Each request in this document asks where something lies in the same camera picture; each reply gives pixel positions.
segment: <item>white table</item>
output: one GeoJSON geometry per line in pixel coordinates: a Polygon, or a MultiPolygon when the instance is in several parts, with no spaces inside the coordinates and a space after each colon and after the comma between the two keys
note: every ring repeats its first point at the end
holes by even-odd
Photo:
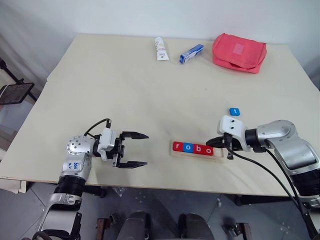
{"type": "MultiPolygon", "coordinates": [[[[214,65],[212,41],[164,40],[169,61],[156,61],[154,38],[77,35],[0,163],[0,176],[56,183],[68,139],[111,118],[117,133],[150,137],[124,141],[123,161],[148,164],[118,169],[95,158],[89,185],[285,196],[267,172],[244,160],[177,158],[169,152],[173,140],[205,143],[216,137],[230,107],[240,109],[238,118],[249,128],[290,120],[319,151],[320,94],[289,48],[268,44],[260,73],[251,74],[214,65]],[[196,44],[204,45],[202,55],[181,65],[180,54],[196,44]]],[[[268,155],[242,154],[289,187],[268,155]]]]}

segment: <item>white tube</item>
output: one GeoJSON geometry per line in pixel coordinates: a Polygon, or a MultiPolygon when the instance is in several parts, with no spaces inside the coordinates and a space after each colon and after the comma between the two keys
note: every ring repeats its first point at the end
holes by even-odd
{"type": "Polygon", "coordinates": [[[164,41],[161,37],[157,37],[155,40],[155,48],[156,48],[156,59],[160,60],[169,60],[167,51],[165,49],[164,41]]]}

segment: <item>pink bag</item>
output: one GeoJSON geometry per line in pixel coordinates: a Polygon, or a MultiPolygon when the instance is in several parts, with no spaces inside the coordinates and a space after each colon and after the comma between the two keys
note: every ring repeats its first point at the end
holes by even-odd
{"type": "Polygon", "coordinates": [[[216,65],[257,74],[265,59],[267,48],[264,42],[223,33],[214,41],[212,53],[216,65]]]}

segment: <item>table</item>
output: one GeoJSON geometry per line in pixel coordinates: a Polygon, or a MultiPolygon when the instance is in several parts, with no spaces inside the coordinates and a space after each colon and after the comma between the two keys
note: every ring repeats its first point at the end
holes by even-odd
{"type": "MultiPolygon", "coordinates": [[[[173,140],[205,143],[216,137],[218,121],[231,107],[240,109],[238,118],[249,128],[290,120],[319,151],[320,93],[289,48],[268,44],[260,73],[251,74],[214,65],[211,40],[164,41],[170,60],[157,61],[153,37],[77,35],[0,163],[0,176],[56,183],[68,140],[110,118],[118,134],[150,137],[124,141],[123,161],[148,164],[118,169],[94,158],[88,185],[285,196],[267,172],[242,159],[169,152],[173,140]],[[197,44],[204,45],[203,53],[180,64],[180,54],[197,44]]],[[[242,154],[271,169],[289,188],[268,155],[242,154]]]]}

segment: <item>blue box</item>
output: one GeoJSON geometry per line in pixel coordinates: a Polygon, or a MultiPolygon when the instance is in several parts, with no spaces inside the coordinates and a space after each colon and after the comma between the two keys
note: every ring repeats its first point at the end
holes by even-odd
{"type": "Polygon", "coordinates": [[[231,116],[240,116],[239,108],[232,107],[229,109],[229,112],[231,116]]]}
{"type": "Polygon", "coordinates": [[[188,62],[190,59],[194,58],[199,53],[201,53],[203,49],[204,49],[204,46],[202,44],[198,44],[197,46],[194,46],[189,51],[186,51],[185,53],[181,54],[180,63],[184,64],[188,62]]]}
{"type": "Polygon", "coordinates": [[[184,142],[183,143],[183,151],[185,153],[193,153],[194,152],[194,145],[192,143],[184,142]]]}

